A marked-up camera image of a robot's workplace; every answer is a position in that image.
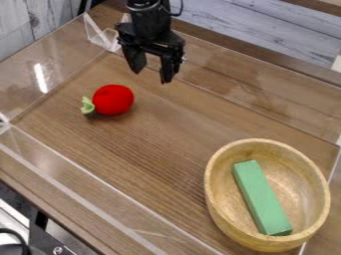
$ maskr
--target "green block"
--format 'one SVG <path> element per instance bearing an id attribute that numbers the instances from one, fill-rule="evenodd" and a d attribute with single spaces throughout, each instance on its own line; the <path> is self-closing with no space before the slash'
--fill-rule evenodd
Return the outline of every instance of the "green block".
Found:
<path id="1" fill-rule="evenodd" d="M 292 233 L 292 224 L 256 160 L 237 163 L 233 175 L 259 231 L 265 235 Z"/>

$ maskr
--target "wooden bowl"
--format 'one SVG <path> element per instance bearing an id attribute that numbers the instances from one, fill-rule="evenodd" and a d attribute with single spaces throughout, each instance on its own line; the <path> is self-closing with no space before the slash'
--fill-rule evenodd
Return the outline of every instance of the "wooden bowl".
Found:
<path id="1" fill-rule="evenodd" d="M 257 230 L 233 177 L 233 166 L 256 159 L 277 194 L 293 233 L 267 236 Z M 315 162 L 293 147 L 269 139 L 230 143 L 212 157 L 205 172 L 205 195 L 210 216 L 224 233 L 241 245 L 264 252 L 300 246 L 325 222 L 331 193 Z"/>

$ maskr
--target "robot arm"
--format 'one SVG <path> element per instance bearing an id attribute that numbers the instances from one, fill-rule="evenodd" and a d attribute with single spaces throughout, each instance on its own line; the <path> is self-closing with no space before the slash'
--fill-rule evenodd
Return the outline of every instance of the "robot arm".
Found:
<path id="1" fill-rule="evenodd" d="M 133 23 L 117 25 L 119 43 L 133 71 L 138 74 L 148 65 L 148 55 L 161 57 L 162 83 L 170 83 L 178 73 L 184 57 L 184 38 L 172 31 L 170 0 L 129 0 Z"/>

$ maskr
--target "bowl rim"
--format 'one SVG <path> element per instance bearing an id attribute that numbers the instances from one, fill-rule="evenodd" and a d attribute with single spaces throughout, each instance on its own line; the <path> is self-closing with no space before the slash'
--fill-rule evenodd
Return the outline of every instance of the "bowl rim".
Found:
<path id="1" fill-rule="evenodd" d="M 281 146 L 283 148 L 287 148 L 289 150 L 292 150 L 293 152 L 297 153 L 297 155 L 308 162 L 308 164 L 311 164 L 312 168 L 315 169 L 315 172 L 317 174 L 317 177 L 321 180 L 321 184 L 323 184 L 323 191 L 324 191 L 324 208 L 323 208 L 323 212 L 319 215 L 317 220 L 315 221 L 315 223 L 301 232 L 295 233 L 293 235 L 288 235 L 288 236 L 269 236 L 269 235 L 264 235 L 261 233 L 249 233 L 247 231 L 244 231 L 244 229 L 240 229 L 236 224 L 233 223 L 233 221 L 229 220 L 229 217 L 225 215 L 225 213 L 222 212 L 221 208 L 218 206 L 216 206 L 216 202 L 214 202 L 214 198 L 213 198 L 213 193 L 212 193 L 212 189 L 210 189 L 210 176 L 212 176 L 212 171 L 213 171 L 213 165 L 216 163 L 216 160 L 218 159 L 218 157 L 222 155 L 222 153 L 233 148 L 237 145 L 241 145 L 243 143 L 256 143 L 256 142 L 263 142 L 263 143 L 272 143 L 277 146 Z M 204 178 L 204 186 L 205 186 L 205 196 L 206 199 L 209 200 L 206 203 L 210 203 L 210 206 L 214 208 L 218 216 L 224 219 L 224 221 L 234 228 L 234 230 L 237 230 L 239 232 L 241 232 L 244 235 L 259 239 L 260 241 L 276 241 L 276 242 L 291 242 L 291 241 L 297 241 L 299 239 L 307 239 L 309 238 L 309 236 L 312 236 L 312 234 L 320 229 L 320 227 L 323 226 L 328 214 L 329 214 L 329 209 L 331 209 L 331 191 L 329 191 L 329 185 L 325 179 L 325 176 L 317 166 L 317 164 L 313 162 L 313 160 L 300 151 L 297 150 L 295 147 L 292 147 L 291 145 L 285 144 L 284 142 L 272 140 L 272 139 L 267 139 L 267 138 L 248 138 L 248 139 L 241 139 L 237 141 L 233 141 L 232 143 L 229 143 L 226 146 L 224 146 L 213 155 L 213 157 L 209 160 L 208 166 L 206 166 L 206 170 L 205 170 L 205 178 Z"/>

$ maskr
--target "strawberry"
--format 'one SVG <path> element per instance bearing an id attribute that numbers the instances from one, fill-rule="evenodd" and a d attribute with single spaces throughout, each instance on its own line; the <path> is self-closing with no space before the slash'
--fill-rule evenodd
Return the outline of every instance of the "strawberry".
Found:
<path id="1" fill-rule="evenodd" d="M 82 113 L 85 115 L 93 112 L 106 116 L 119 115 L 132 108 L 134 99 L 134 93 L 126 86 L 105 85 L 97 90 L 93 100 L 83 97 Z"/>

